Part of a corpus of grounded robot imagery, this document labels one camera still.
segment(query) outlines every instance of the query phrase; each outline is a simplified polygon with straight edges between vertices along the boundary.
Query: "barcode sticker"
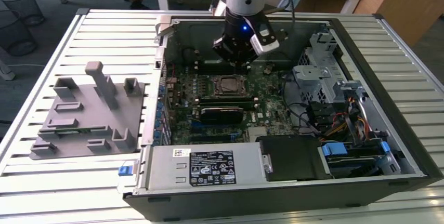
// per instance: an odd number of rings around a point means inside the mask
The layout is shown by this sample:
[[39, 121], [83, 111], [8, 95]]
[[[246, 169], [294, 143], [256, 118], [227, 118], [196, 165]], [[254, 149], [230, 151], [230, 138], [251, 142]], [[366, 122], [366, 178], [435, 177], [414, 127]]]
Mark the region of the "barcode sticker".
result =
[[224, 176], [220, 176], [222, 179], [235, 179], [235, 175], [224, 175]]
[[188, 157], [192, 149], [174, 149], [174, 157]]

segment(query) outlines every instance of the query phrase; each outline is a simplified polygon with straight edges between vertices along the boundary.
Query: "motherboard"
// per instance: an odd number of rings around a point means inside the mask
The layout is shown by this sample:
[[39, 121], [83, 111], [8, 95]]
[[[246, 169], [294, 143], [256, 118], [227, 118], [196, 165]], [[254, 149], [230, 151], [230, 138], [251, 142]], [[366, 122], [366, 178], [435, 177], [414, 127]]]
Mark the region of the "motherboard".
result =
[[255, 63], [243, 75], [203, 75], [196, 67], [168, 66], [174, 145], [295, 134], [282, 96], [284, 73], [274, 67]]

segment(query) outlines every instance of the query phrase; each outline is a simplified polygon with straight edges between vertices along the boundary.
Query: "yellow wire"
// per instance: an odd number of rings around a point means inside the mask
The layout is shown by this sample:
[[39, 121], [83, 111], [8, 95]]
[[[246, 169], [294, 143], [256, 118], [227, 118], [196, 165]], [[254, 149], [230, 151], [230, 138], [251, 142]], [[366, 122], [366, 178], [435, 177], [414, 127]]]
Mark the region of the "yellow wire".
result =
[[327, 136], [331, 136], [332, 134], [335, 134], [336, 132], [339, 132], [344, 127], [347, 126], [347, 123], [343, 123], [336, 129], [334, 129], [332, 130], [332, 132], [330, 132], [328, 133], [328, 135]]
[[364, 119], [362, 119], [360, 117], [358, 118], [358, 120], [362, 121], [362, 123], [364, 124], [364, 134], [366, 134], [366, 138], [368, 139], [367, 122], [366, 122]]

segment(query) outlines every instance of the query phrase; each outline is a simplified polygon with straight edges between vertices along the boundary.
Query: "cpu socket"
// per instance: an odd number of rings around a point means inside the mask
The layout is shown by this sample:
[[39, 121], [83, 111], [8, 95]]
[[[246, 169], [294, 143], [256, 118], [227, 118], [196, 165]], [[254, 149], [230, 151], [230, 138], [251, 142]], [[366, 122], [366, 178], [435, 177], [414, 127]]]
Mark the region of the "cpu socket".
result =
[[215, 96], [247, 96], [246, 78], [239, 75], [214, 78]]

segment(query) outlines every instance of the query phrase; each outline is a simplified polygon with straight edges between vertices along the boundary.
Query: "blue latch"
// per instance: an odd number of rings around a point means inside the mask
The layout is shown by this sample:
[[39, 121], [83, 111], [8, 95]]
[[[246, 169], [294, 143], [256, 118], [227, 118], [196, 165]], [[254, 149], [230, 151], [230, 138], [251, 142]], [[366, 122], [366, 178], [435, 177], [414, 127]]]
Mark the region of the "blue latch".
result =
[[346, 145], [342, 142], [330, 142], [322, 147], [324, 156], [347, 155]]
[[390, 152], [390, 146], [388, 146], [388, 143], [386, 141], [382, 142], [382, 146], [383, 146], [383, 150], [386, 153]]
[[122, 166], [119, 168], [119, 176], [132, 176], [132, 166]]

